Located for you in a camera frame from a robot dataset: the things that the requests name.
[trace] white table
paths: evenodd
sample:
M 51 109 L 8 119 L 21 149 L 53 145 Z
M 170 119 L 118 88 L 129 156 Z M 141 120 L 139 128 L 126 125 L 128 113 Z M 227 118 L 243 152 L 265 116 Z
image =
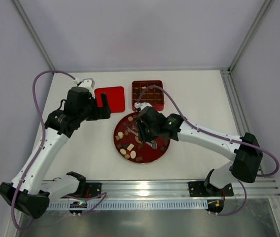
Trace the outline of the white table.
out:
M 174 98 L 184 115 L 197 124 L 229 134 L 237 134 L 230 105 L 219 71 L 162 71 L 73 73 L 80 79 L 93 78 L 95 88 L 123 86 L 126 110 L 108 120 L 85 121 L 64 145 L 53 161 L 45 179 L 74 171 L 89 180 L 204 179 L 212 168 L 228 160 L 205 148 L 171 141 L 167 152 L 148 164 L 124 159 L 113 143 L 113 131 L 131 109 L 131 83 L 134 80 L 158 79 Z M 43 118 L 57 109 L 74 84 L 70 78 L 55 74 L 43 111 Z M 176 113 L 165 97 L 163 114 Z M 36 143 L 41 136 L 38 129 Z

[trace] white wall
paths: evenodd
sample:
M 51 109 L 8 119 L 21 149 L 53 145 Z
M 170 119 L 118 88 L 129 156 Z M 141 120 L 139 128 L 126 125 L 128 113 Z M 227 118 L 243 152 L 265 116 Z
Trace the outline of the white wall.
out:
M 0 0 L 0 183 L 10 182 L 30 155 L 38 129 L 32 80 L 47 66 L 8 0 Z M 38 83 L 43 107 L 51 75 Z M 0 196 L 0 236 L 9 218 Z
M 20 0 L 59 70 L 229 67 L 263 0 Z
M 280 160 L 280 0 L 276 0 L 233 74 L 251 127 Z M 267 156 L 264 162 L 272 169 Z M 280 187 L 280 171 L 276 175 Z

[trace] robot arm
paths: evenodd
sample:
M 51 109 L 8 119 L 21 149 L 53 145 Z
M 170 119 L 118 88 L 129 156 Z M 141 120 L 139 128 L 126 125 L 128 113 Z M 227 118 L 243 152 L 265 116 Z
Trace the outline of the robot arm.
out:
M 236 140 L 259 146 L 254 135 L 246 133 L 244 137 L 240 137 L 224 134 L 189 121 L 198 129 L 230 139 L 230 141 L 224 141 L 191 128 L 180 115 L 171 114 L 166 118 L 149 103 L 135 104 L 135 107 L 140 111 L 136 123 L 139 139 L 142 142 L 149 142 L 161 136 L 165 139 L 194 143 L 229 159 L 224 166 L 209 172 L 204 185 L 210 195 L 220 193 L 226 185 L 237 180 L 247 183 L 255 181 L 263 154 L 254 148 L 231 142 Z
M 15 203 L 16 209 L 34 219 L 39 218 L 45 212 L 49 202 L 68 194 L 80 197 L 86 190 L 85 177 L 74 172 L 69 172 L 50 184 L 42 185 L 42 181 L 59 150 L 80 127 L 81 122 L 110 118 L 111 111 L 106 95 L 101 95 L 103 106 L 98 107 L 93 88 L 92 79 L 83 80 L 77 87 L 72 87 L 68 91 L 64 109 L 58 108 L 48 116 L 45 123 L 44 144 L 23 180 Z M 1 183 L 0 194 L 9 205 L 12 204 L 17 185 L 40 144 L 41 140 L 11 183 Z

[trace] red compartment box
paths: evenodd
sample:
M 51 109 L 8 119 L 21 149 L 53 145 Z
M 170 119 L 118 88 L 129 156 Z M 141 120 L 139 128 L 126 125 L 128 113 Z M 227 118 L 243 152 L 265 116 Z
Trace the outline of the red compartment box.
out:
M 132 109 L 135 109 L 135 103 L 137 102 L 141 92 L 150 85 L 157 85 L 163 88 L 163 84 L 160 80 L 137 80 L 132 82 Z M 164 109 L 164 93 L 157 88 L 150 88 L 147 90 L 141 98 L 141 103 L 150 103 L 157 111 Z

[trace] food piece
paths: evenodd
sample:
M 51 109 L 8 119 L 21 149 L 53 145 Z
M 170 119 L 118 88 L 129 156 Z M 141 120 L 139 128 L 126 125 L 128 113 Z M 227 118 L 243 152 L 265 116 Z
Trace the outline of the food piece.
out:
M 130 152 L 130 157 L 131 157 L 131 159 L 134 159 L 134 158 L 136 158 L 136 152 L 135 151 L 131 151 Z
M 130 143 L 130 145 L 127 147 L 127 150 L 131 151 L 133 149 L 133 147 L 134 147 L 134 144 Z
M 124 156 L 125 154 L 127 154 L 126 150 L 125 149 L 120 149 L 120 153 Z
M 136 142 L 138 142 L 138 143 L 142 143 L 140 140 L 139 140 L 139 137 L 137 137 L 137 136 L 135 136 L 135 140 L 136 140 Z
M 119 132 L 119 133 L 118 133 L 118 136 L 119 136 L 119 137 L 120 137 L 120 139 L 121 139 L 121 138 L 123 138 L 123 137 L 124 137 L 124 134 L 123 134 L 122 132 Z
M 136 158 L 136 161 L 140 161 L 140 160 L 142 160 L 142 157 L 137 157 Z

